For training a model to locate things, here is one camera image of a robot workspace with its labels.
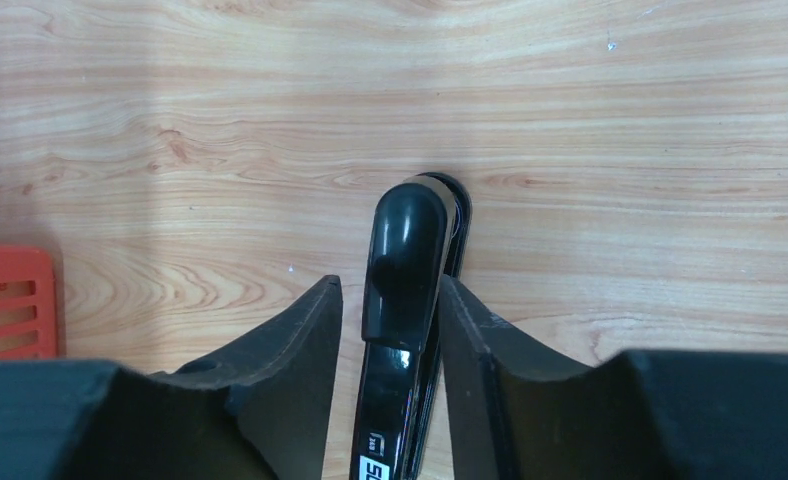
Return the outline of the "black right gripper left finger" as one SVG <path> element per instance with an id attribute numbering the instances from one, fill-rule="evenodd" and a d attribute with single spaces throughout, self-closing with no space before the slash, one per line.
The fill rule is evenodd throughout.
<path id="1" fill-rule="evenodd" d="M 0 479 L 318 479 L 340 279 L 177 371 L 0 361 Z"/>

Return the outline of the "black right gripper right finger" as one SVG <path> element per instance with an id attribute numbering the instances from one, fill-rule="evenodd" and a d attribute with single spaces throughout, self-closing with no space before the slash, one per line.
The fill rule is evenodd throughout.
<path id="1" fill-rule="evenodd" d="M 447 277 L 458 479 L 788 479 L 788 354 L 630 349 L 590 367 Z"/>

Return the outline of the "black stapler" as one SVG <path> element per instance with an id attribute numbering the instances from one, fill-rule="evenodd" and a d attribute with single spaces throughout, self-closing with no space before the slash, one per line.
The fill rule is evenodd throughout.
<path id="1" fill-rule="evenodd" d="M 441 172 L 402 181 L 375 208 L 352 479 L 415 479 L 420 472 L 441 368 L 440 281 L 460 275 L 471 213 L 464 186 Z"/>

